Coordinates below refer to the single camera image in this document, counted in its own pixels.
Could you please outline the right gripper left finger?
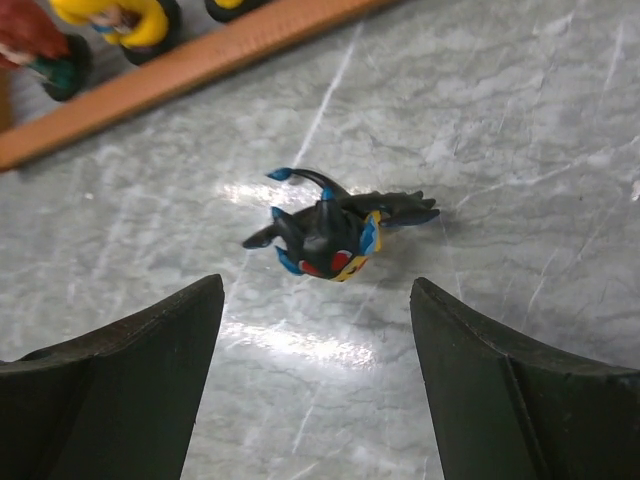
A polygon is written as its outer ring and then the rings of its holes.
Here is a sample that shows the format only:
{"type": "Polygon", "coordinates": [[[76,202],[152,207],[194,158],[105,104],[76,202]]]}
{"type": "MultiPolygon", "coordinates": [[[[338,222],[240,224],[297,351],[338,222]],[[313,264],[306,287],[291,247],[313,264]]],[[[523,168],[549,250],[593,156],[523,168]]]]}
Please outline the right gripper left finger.
{"type": "Polygon", "coordinates": [[[208,275],[1,366],[5,479],[177,479],[221,325],[208,275]]]}

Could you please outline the brown-haired figurine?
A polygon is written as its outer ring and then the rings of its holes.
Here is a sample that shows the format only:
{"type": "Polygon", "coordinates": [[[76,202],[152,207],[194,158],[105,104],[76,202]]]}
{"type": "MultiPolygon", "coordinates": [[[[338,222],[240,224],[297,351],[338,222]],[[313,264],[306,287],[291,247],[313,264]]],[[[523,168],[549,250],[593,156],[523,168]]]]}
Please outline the brown-haired figurine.
{"type": "Polygon", "coordinates": [[[204,0],[207,13],[219,23],[229,23],[267,3],[269,0],[204,0]]]}

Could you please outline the yellow-haired figurine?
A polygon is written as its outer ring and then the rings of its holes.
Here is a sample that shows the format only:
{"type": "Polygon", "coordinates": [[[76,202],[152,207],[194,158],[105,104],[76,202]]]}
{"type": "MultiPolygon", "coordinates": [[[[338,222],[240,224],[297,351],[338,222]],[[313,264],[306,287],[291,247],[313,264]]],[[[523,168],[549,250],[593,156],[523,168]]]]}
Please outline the yellow-haired figurine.
{"type": "Polygon", "coordinates": [[[174,0],[54,0],[51,8],[71,25],[88,25],[139,66],[179,43],[182,10],[174,0]]]}

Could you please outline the orange wooden three-tier shelf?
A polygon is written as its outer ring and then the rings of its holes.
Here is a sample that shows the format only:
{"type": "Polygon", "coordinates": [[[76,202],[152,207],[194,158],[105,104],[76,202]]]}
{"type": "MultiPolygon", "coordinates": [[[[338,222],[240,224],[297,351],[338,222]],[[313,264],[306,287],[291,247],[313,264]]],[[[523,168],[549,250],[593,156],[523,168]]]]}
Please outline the orange wooden three-tier shelf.
{"type": "Polygon", "coordinates": [[[2,132],[1,168],[11,170],[383,5],[377,0],[273,1],[2,132]]]}

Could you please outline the black yellow spiky figurine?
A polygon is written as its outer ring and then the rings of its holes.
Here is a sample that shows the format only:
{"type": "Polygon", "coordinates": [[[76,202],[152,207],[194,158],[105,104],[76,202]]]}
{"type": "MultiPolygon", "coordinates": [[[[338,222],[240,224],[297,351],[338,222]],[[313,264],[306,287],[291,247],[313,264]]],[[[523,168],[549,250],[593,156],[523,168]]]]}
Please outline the black yellow spiky figurine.
{"type": "Polygon", "coordinates": [[[279,262],[291,274],[344,282],[355,275],[381,249],[383,228],[426,224],[440,215],[436,200],[420,190],[351,194],[333,179],[313,170],[279,168],[267,174],[276,181],[292,176],[314,182],[320,199],[294,214],[273,207],[272,223],[257,231],[242,246],[259,249],[281,238],[279,262]]]}

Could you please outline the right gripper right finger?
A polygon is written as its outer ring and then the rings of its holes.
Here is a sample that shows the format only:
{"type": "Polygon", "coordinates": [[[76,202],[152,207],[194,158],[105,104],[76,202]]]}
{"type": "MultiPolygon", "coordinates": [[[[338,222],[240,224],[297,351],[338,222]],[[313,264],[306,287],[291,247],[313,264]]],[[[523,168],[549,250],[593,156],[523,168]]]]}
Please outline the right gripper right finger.
{"type": "Polygon", "coordinates": [[[551,347],[431,281],[411,322],[448,479],[635,479],[639,373],[551,347]]]}

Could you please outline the red-haired figurine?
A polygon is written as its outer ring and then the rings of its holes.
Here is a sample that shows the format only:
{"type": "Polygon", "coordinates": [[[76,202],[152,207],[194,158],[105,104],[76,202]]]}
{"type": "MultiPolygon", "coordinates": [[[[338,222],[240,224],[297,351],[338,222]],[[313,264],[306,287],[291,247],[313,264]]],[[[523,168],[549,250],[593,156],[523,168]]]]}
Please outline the red-haired figurine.
{"type": "Polygon", "coordinates": [[[36,2],[2,0],[1,67],[26,69],[57,102],[66,102],[88,83],[93,55],[78,34],[61,32],[36,2]]]}

